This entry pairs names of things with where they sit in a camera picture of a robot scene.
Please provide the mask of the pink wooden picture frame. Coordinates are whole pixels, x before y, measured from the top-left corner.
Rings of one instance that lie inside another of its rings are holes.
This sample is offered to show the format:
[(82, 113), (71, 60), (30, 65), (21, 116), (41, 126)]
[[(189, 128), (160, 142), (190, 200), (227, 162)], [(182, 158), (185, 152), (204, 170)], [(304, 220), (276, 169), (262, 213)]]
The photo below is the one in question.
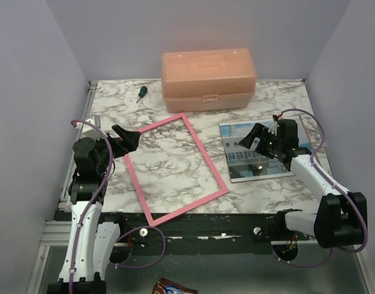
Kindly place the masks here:
[(195, 141), (195, 144), (197, 145), (200, 153), (202, 154), (203, 158), (205, 159), (205, 162), (207, 164), (207, 166), (210, 168), (214, 178), (216, 179), (220, 189), (216, 192), (213, 192), (212, 194), (210, 195), (207, 195), (206, 197), (203, 197), (199, 200), (196, 200), (182, 208), (179, 208), (171, 213), (168, 213), (168, 214), (165, 214), (157, 219), (153, 219), (152, 215), (151, 215), (151, 211), (150, 211), (150, 208), (146, 202), (146, 199), (145, 199), (145, 196), (143, 194), (143, 191), (142, 191), (142, 188), (140, 186), (140, 183), (138, 181), (138, 178), (135, 174), (135, 171), (134, 171), (134, 167), (132, 165), (132, 162), (130, 160), (130, 157), (128, 155), (125, 155), (124, 156), (124, 161), (125, 161), (125, 165), (126, 165), (126, 168), (128, 169), (129, 171), (129, 174), (130, 174), (130, 177), (131, 177), (131, 180), (132, 180), (132, 183), (134, 185), (134, 188), (135, 188), (135, 191), (136, 191), (136, 194), (137, 194), (137, 197), (138, 197), (138, 200), (141, 204), (141, 207), (142, 207), (142, 210), (143, 210), (143, 213), (145, 215), (145, 218), (147, 220), (147, 223), (149, 226), (152, 226), (152, 227), (157, 227), (158, 225), (161, 225), (161, 224), (164, 224), (178, 216), (181, 216), (182, 214), (186, 213), (186, 212), (189, 212), (193, 209), (196, 209), (198, 208), (199, 206), (202, 206), (208, 202), (211, 202), (225, 194), (227, 194), (229, 192), (225, 182), (223, 181), (220, 173), (217, 171), (214, 163), (212, 162), (211, 158), (209, 157), (205, 147), (203, 146), (202, 142), (200, 141), (199, 139), (199, 136), (196, 134), (192, 124), (189, 122), (188, 120), (188, 117), (184, 114), (184, 113), (179, 113), (177, 115), (173, 115), (171, 117), (168, 117), (166, 119), (163, 119), (161, 121), (158, 121), (158, 122), (155, 122), (153, 124), (150, 124), (148, 126), (145, 126), (145, 127), (142, 127), (140, 129), (138, 129), (137, 131), (140, 132), (140, 133), (144, 133), (144, 132), (148, 132), (150, 130), (153, 130), (153, 129), (157, 129), (158, 127), (161, 127), (161, 126), (164, 126), (168, 123), (171, 123), (171, 122), (174, 122), (176, 120), (183, 120), (188, 131), (190, 132), (192, 138), (194, 139)]

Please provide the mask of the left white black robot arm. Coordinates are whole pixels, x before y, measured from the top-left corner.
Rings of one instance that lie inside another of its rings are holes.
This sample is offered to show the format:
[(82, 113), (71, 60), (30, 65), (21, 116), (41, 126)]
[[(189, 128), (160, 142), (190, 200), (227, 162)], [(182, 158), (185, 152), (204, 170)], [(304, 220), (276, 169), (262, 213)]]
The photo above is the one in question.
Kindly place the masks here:
[(138, 148), (140, 132), (112, 129), (117, 137), (98, 127), (97, 138), (85, 136), (73, 145), (76, 168), (68, 194), (71, 201), (69, 243), (58, 281), (47, 293), (105, 293), (105, 271), (116, 242), (127, 236), (122, 215), (102, 216), (113, 161)]

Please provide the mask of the building photo print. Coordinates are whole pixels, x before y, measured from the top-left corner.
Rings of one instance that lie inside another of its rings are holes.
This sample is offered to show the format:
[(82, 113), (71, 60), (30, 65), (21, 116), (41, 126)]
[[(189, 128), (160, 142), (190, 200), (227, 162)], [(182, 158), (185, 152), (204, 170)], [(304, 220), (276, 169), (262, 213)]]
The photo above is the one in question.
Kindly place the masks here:
[(252, 148), (246, 149), (238, 145), (239, 141), (251, 131), (255, 123), (271, 127), (273, 120), (257, 119), (253, 121), (224, 122), (219, 125), (230, 181), (239, 183), (292, 176), (293, 173), (287, 171), (277, 159), (269, 159), (255, 153)]

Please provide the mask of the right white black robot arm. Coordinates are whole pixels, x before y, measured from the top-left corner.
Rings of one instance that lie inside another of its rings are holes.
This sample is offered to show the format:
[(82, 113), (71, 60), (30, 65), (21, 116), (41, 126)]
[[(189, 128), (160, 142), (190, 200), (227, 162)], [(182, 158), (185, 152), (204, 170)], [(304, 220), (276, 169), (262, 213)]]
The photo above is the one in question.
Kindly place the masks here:
[(273, 225), (277, 238), (286, 240), (300, 232), (315, 238), (326, 249), (353, 245), (360, 249), (365, 247), (368, 239), (365, 196), (337, 183), (312, 157), (312, 152), (299, 145), (295, 120), (281, 119), (271, 128), (256, 123), (238, 144), (279, 160), (319, 201), (314, 214), (300, 209), (278, 212), (279, 220)]

